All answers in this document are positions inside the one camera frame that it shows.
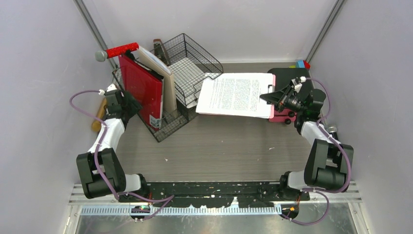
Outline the beige folder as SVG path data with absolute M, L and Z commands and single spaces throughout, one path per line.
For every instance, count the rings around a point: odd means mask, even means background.
M 138 46 L 137 52 L 142 64 L 154 70 L 164 78 L 164 110 L 171 116 L 178 117 L 174 74 L 157 56 L 141 45 Z

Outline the red notebook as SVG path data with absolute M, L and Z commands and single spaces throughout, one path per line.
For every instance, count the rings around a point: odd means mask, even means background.
M 152 129 L 161 128 L 164 77 L 126 55 L 118 57 L 124 88 L 141 104 L 140 116 Z

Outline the black wire mesh organizer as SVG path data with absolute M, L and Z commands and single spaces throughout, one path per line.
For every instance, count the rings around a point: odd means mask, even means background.
M 119 84 L 141 108 L 137 115 L 157 142 L 196 117 L 202 82 L 223 73 L 221 63 L 185 33 L 146 50 L 137 42 L 105 51 L 117 57 Z

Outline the pink clipboard with paper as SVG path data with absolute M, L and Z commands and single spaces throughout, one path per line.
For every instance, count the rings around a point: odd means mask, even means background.
M 242 117 L 274 117 L 274 105 L 260 98 L 273 92 L 271 73 L 223 73 L 213 79 L 207 73 L 199 93 L 196 113 Z

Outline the black pink drawer cabinet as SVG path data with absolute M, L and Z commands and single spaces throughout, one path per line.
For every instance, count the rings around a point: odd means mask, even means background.
M 288 88 L 288 90 L 291 90 L 289 94 L 292 95 L 292 92 L 294 91 L 291 87 L 292 80 L 300 77 L 310 78 L 309 70 L 306 68 L 271 68 L 267 72 L 275 75 L 276 82 L 273 90 L 274 92 L 280 91 L 281 94 L 283 94 L 286 88 Z M 296 99 L 304 101 L 304 99 L 308 96 L 308 93 L 313 88 L 314 86 L 311 81 L 306 81 L 302 83 L 300 91 L 294 96 Z M 289 125 L 294 123 L 296 120 L 296 115 L 297 113 L 294 112 L 294 110 L 285 107 L 281 112 L 274 110 L 274 116 L 268 121 Z

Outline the black clip file folder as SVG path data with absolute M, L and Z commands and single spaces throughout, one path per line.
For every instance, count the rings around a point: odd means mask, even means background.
M 148 116 L 148 123 L 160 128 L 163 116 L 164 78 L 154 70 L 137 62 L 138 97 L 142 105 L 142 115 Z

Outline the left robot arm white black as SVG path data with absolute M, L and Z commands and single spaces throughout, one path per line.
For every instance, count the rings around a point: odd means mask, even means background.
M 84 195 L 88 199 L 114 195 L 131 195 L 143 202 L 149 197 L 149 187 L 142 174 L 124 172 L 116 149 L 129 120 L 141 109 L 133 96 L 111 84 L 106 90 L 97 90 L 106 99 L 104 117 L 95 117 L 101 129 L 92 147 L 76 158 Z

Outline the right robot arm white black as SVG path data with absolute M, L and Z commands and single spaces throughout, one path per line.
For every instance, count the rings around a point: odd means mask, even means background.
M 340 143 L 322 125 L 319 116 L 326 97 L 322 90 L 313 89 L 299 99 L 292 86 L 260 96 L 277 112 L 295 112 L 294 126 L 312 146 L 302 171 L 286 172 L 280 177 L 278 194 L 284 200 L 291 200 L 298 192 L 342 193 L 349 187 L 354 149 Z

